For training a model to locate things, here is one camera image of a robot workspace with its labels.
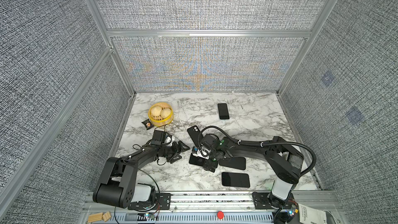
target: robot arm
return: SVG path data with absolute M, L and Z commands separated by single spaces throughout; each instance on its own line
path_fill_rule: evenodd
M 172 142 L 172 136 L 167 132 L 155 130 L 152 140 L 143 145 L 140 150 L 125 157 L 110 157 L 105 162 L 93 201 L 115 207 L 126 208 L 134 195 L 138 169 L 159 157 L 166 157 L 166 161 L 174 163 L 180 160 L 181 152 L 189 150 L 183 142 Z M 120 182 L 112 180 L 121 177 Z
M 220 141 L 215 138 L 215 135 L 206 134 L 200 140 L 199 137 L 202 136 L 203 131 L 209 128 L 221 131 L 226 137 Z M 209 126 L 199 133 L 197 144 L 200 147 L 193 148 L 194 156 L 206 159 L 203 168 L 208 171 L 214 172 L 220 159 L 231 157 L 250 157 L 268 162 L 278 177 L 268 195 L 268 203 L 274 208 L 281 208 L 285 205 L 291 190 L 299 182 L 299 178 L 310 171 L 316 163 L 316 156 L 309 147 L 295 142 L 287 142 L 278 136 L 264 142 L 242 141 L 230 137 L 218 127 Z M 304 171 L 301 171 L 304 156 L 292 145 L 303 147 L 312 155 L 311 165 Z

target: textured fabric backdrop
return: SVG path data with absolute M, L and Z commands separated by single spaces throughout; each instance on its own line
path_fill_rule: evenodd
M 76 223 L 129 97 L 109 57 L 1 224 Z
M 303 38 L 115 37 L 137 91 L 276 91 Z
M 325 0 L 96 0 L 108 28 L 310 29 Z
M 398 0 L 339 0 L 282 95 L 351 224 L 396 223 Z
M 0 0 L 0 190 L 101 55 L 84 0 Z

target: steamed bun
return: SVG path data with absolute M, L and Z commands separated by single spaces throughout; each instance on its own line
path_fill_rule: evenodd
M 170 108 L 165 108 L 162 110 L 162 112 L 160 112 L 160 116 L 162 118 L 167 118 L 169 117 L 170 113 L 172 113 L 172 110 Z
M 160 106 L 154 106 L 154 107 L 152 107 L 150 113 L 151 113 L 153 116 L 157 117 L 157 116 L 160 116 L 160 112 L 161 112 L 161 111 L 162 111 L 162 107 L 160 107 Z

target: wooden block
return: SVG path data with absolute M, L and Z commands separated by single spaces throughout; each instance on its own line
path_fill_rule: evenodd
M 102 215 L 102 219 L 103 219 L 103 221 L 105 221 L 105 222 L 107 222 L 107 221 L 109 221 L 109 219 L 111 218 L 112 216 L 111 216 L 111 212 L 106 212 L 106 213 L 104 213 L 103 215 Z
M 102 212 L 89 215 L 87 222 L 90 223 L 90 222 L 99 221 L 99 220 L 102 220 Z

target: marble surface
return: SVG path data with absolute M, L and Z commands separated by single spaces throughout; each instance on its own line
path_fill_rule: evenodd
M 117 157 L 135 152 L 133 144 L 143 145 L 152 138 L 154 128 L 146 130 L 141 122 L 148 119 L 147 112 L 151 105 L 161 101 L 169 103 L 174 112 L 174 120 L 166 126 L 166 131 L 190 148 L 194 145 L 186 130 L 193 125 L 200 129 L 215 125 L 230 136 L 243 140 L 262 141 L 281 136 L 286 141 L 294 141 L 274 93 L 139 93 L 123 132 Z M 228 104 L 230 119 L 227 121 L 218 118 L 217 103 L 221 102 Z M 206 132 L 223 137 L 216 129 Z M 245 171 L 218 166 L 215 173 L 208 172 L 188 163 L 190 153 L 182 153 L 182 159 L 173 164 L 159 166 L 153 162 L 142 170 L 157 181 L 162 191 L 270 190 L 276 178 L 268 163 L 252 158 L 246 158 Z M 161 158 L 159 164 L 164 161 L 165 158 Z M 247 173 L 250 188 L 222 186 L 222 172 Z M 142 172 L 138 172 L 137 182 L 153 184 L 152 179 Z M 316 189 L 310 173 L 302 176 L 296 186 L 296 190 Z

